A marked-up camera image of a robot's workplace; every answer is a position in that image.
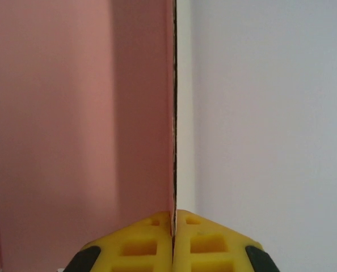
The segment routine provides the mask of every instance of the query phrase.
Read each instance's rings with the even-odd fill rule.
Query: yellow plastic object
[[[169,212],[159,212],[85,245],[101,249],[90,272],[171,271],[170,220]]]
[[[173,272],[253,272],[246,246],[256,241],[191,212],[178,210]]]

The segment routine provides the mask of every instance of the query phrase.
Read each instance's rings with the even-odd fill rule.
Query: black rubber part
[[[252,245],[246,246],[246,252],[254,272],[280,272],[267,252]]]
[[[96,245],[79,251],[69,262],[64,272],[90,272],[100,251],[100,247]]]

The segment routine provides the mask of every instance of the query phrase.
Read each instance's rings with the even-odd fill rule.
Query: yellow foam
[[[173,272],[253,272],[245,247],[262,246],[238,232],[178,210]]]
[[[85,245],[101,248],[91,272],[171,271],[170,220],[169,212],[159,212]]]

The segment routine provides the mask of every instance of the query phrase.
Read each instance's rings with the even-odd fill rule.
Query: white surface
[[[337,272],[337,1],[192,1],[199,214]]]
[[[193,141],[190,0],[177,1],[178,22],[178,209],[196,212]]]

